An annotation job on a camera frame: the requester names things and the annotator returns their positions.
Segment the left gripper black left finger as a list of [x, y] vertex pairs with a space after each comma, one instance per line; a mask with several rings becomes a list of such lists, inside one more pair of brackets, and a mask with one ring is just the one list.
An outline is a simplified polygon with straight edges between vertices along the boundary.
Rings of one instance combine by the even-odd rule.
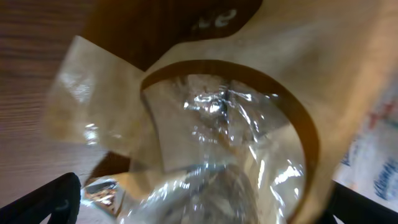
[[69, 172], [1, 208], [1, 223], [75, 224], [80, 199], [80, 180]]

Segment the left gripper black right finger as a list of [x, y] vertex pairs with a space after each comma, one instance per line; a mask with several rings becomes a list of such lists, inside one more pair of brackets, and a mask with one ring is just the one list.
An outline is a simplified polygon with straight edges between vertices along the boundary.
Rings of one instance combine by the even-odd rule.
[[397, 224], [397, 212], [337, 183], [317, 224], [337, 224], [335, 217], [345, 224]]

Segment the Kleenex tissue multipack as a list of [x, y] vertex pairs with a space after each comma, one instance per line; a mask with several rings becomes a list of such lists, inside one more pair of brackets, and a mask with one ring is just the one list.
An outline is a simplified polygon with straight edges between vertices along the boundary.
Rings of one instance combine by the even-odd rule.
[[397, 210], [397, 79], [367, 114], [333, 180]]

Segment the beige snack bag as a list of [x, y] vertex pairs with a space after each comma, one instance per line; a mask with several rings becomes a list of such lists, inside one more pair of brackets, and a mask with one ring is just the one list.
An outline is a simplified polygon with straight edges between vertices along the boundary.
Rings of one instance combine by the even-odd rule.
[[130, 157], [120, 223], [312, 223], [396, 40], [396, 1], [98, 1], [45, 131]]

